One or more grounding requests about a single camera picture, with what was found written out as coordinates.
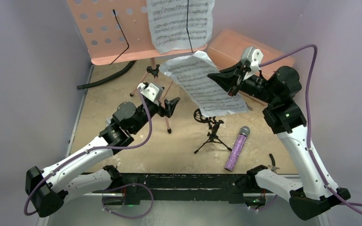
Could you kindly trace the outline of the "pink folding music stand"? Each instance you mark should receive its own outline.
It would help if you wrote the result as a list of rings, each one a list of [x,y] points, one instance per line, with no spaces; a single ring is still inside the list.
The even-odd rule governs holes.
[[[160,54],[152,44],[147,0],[70,0],[76,21],[94,65],[190,53],[173,50]]]

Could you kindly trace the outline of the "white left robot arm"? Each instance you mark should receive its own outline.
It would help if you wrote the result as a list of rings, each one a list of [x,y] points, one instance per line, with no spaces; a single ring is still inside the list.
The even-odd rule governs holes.
[[[152,117],[170,118],[180,98],[165,100],[159,106],[147,97],[142,104],[121,103],[113,113],[110,123],[84,148],[49,167],[34,166],[26,172],[25,191],[28,195],[24,214],[47,217],[59,210],[65,202],[95,191],[115,193],[126,185],[121,173],[113,165],[91,174],[85,170],[112,157],[121,150],[143,146],[152,135]]]

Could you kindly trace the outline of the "sheet music paper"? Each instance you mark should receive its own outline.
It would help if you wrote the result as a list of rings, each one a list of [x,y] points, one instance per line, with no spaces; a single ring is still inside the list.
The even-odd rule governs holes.
[[[214,0],[148,0],[146,3],[152,44],[160,54],[173,50],[193,52],[211,40]]]
[[[226,116],[249,111],[240,95],[230,97],[208,77],[219,70],[204,51],[165,61],[159,71],[178,84],[197,104],[205,117]]]

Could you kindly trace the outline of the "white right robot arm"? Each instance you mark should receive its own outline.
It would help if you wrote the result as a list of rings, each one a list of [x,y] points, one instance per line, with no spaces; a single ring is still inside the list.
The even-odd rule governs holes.
[[[269,79],[252,75],[242,80],[247,72],[246,64],[237,63],[208,77],[230,96],[241,91],[267,104],[264,119],[287,149],[301,179],[295,182],[259,165],[247,171],[243,180],[247,188],[253,192],[260,188],[273,192],[286,200],[301,220],[316,217],[350,199],[348,189],[340,187],[328,174],[308,138],[308,122],[294,101],[302,88],[298,72],[281,66]]]

